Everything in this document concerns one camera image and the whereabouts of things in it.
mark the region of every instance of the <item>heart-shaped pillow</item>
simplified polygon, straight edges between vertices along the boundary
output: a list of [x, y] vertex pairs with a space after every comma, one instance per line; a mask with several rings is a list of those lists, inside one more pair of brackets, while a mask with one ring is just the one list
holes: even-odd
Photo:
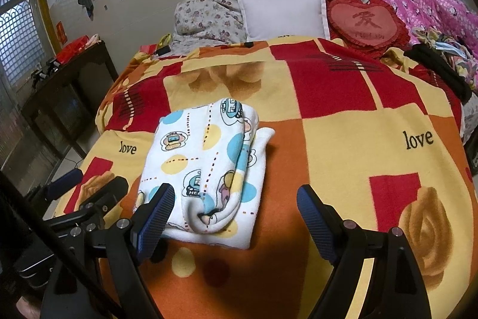
[[356, 50], [379, 58], [391, 46], [404, 46], [409, 40], [405, 24], [383, 0], [327, 0], [331, 38], [341, 38]]

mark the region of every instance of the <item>window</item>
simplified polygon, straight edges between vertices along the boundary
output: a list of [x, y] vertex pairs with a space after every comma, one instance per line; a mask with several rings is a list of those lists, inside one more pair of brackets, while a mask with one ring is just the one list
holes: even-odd
[[0, 59], [10, 85], [20, 88], [51, 55], [36, 0], [0, 0]]

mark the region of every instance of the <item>chinese character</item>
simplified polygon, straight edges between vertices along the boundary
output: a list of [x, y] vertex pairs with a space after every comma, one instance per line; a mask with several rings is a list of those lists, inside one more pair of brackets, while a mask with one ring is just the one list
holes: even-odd
[[354, 14], [352, 18], [355, 19], [357, 17], [360, 17], [360, 21], [357, 22], [355, 26], [361, 26], [363, 24], [364, 26], [372, 25], [374, 28], [382, 28], [381, 26], [372, 22], [372, 17], [374, 16], [375, 14], [369, 11], [362, 11], [361, 13]]

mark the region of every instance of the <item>red plastic bag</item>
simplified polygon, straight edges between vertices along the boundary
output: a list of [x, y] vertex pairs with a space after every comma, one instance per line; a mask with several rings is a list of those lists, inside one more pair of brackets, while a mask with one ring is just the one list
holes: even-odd
[[66, 45], [58, 55], [56, 55], [56, 59], [60, 64], [66, 64], [71, 60], [73, 56], [80, 53], [83, 49], [83, 46], [86, 45], [89, 38], [88, 36], [82, 36], [75, 41]]

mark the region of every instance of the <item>red and yellow blanket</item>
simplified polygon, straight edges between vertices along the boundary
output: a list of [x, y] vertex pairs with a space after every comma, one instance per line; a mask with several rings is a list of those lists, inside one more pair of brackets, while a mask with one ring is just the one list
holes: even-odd
[[[252, 245], [170, 240], [161, 263], [141, 266], [165, 318], [307, 318], [331, 266], [297, 210], [304, 183], [362, 228], [400, 226], [433, 318], [446, 318], [478, 266], [477, 201], [450, 105], [442, 90], [331, 41], [290, 36], [185, 58], [138, 54], [98, 111], [101, 137], [81, 166], [83, 184], [56, 214], [74, 210], [82, 189], [120, 175], [130, 192], [108, 220], [130, 216], [159, 119], [223, 97], [253, 106], [276, 132]], [[366, 260], [348, 318], [359, 314], [371, 267]]]

